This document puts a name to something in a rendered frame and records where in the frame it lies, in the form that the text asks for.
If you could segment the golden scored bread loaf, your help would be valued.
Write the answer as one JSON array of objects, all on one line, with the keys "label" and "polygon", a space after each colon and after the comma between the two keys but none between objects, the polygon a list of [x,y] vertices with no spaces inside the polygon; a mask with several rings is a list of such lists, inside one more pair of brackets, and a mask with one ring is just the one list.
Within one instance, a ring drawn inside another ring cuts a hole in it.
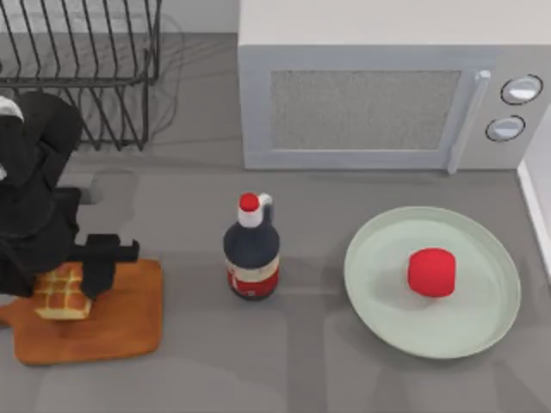
[{"label": "golden scored bread loaf", "polygon": [[34,311],[46,320],[86,319],[92,300],[81,291],[83,278],[82,265],[78,262],[66,262],[39,274],[34,283]]}]

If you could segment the brown wooden cutting board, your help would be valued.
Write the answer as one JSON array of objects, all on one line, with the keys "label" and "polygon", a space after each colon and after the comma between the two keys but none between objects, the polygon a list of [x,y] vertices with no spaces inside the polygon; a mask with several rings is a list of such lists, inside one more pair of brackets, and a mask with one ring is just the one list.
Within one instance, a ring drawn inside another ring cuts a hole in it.
[{"label": "brown wooden cutting board", "polygon": [[13,330],[14,354],[29,366],[128,358],[153,352],[162,336],[163,274],[157,261],[118,263],[111,290],[84,320],[40,317],[41,299],[0,305],[0,325]]}]

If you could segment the dark bottle with red cap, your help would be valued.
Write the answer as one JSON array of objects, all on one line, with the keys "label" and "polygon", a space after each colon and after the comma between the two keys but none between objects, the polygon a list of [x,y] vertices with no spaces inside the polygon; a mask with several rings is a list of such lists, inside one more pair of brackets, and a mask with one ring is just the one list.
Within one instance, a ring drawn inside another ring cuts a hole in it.
[{"label": "dark bottle with red cap", "polygon": [[280,236],[273,224],[273,198],[243,193],[237,221],[223,237],[226,276],[242,299],[268,298],[276,289],[280,270]]}]

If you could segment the pale green round plate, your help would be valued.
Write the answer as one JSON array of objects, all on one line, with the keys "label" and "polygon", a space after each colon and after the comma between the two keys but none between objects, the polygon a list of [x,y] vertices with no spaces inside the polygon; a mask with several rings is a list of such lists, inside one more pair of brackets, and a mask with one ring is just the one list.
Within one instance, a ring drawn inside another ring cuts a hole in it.
[{"label": "pale green round plate", "polygon": [[[425,248],[455,257],[455,290],[444,298],[414,292],[411,256]],[[403,206],[368,220],[344,258],[344,284],[358,317],[408,354],[468,357],[499,342],[517,319],[520,276],[504,245],[469,217],[433,206]]]}]

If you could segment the microwave door with window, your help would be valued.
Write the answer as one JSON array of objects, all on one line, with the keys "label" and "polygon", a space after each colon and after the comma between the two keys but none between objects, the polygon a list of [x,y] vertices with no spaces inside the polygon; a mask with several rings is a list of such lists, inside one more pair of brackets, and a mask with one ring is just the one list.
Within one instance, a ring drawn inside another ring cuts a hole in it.
[{"label": "microwave door with window", "polygon": [[245,166],[447,170],[477,71],[475,46],[241,46]]}]

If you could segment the red apple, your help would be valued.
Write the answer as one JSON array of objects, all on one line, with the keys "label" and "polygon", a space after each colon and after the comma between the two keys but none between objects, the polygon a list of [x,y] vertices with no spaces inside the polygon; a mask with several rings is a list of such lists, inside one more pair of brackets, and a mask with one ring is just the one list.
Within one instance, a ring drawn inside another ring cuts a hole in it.
[{"label": "red apple", "polygon": [[417,294],[443,298],[455,290],[455,256],[441,248],[424,248],[410,255],[406,279]]}]

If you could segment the pale grey microwave oven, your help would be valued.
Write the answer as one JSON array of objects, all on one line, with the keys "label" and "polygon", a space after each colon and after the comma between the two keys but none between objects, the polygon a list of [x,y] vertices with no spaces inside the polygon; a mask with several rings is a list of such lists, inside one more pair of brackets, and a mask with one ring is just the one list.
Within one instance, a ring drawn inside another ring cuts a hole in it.
[{"label": "pale grey microwave oven", "polygon": [[[551,109],[551,0],[241,0],[241,46],[475,46],[496,55],[459,170],[513,170]],[[541,94],[523,105],[501,99],[502,87],[529,74]],[[526,127],[494,142],[486,127],[512,115]]]}]

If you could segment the small round microwave knob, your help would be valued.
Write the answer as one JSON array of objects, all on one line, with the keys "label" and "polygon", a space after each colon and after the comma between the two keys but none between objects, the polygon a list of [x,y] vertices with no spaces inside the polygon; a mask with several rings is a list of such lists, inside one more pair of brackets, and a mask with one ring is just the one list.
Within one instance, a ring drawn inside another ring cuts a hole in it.
[{"label": "small round microwave knob", "polygon": [[525,127],[522,117],[512,115],[492,120],[486,127],[486,136],[494,142],[506,142],[517,138]]}]

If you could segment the large round microwave knob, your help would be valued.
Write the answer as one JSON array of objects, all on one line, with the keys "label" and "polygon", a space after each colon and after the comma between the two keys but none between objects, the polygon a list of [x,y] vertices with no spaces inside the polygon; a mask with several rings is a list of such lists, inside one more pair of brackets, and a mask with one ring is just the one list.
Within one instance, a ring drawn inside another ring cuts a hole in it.
[{"label": "large round microwave knob", "polygon": [[518,106],[535,100],[543,90],[543,81],[536,75],[529,74],[509,80],[501,89],[503,102]]}]

